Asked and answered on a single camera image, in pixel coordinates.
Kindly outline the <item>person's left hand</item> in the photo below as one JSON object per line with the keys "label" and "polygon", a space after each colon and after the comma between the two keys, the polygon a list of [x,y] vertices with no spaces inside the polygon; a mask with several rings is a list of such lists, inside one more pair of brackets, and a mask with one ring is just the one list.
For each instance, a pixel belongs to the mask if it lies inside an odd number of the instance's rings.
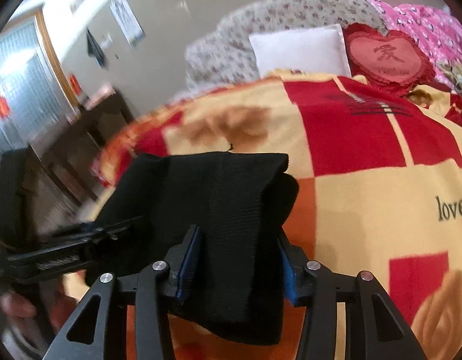
{"label": "person's left hand", "polygon": [[[64,275],[62,283],[57,286],[55,302],[49,308],[49,321],[57,332],[77,305],[78,300],[88,290],[84,283],[85,271]],[[25,321],[37,315],[37,310],[30,301],[15,292],[6,292],[0,299],[1,310],[9,322],[17,327],[23,335],[28,335]]]}

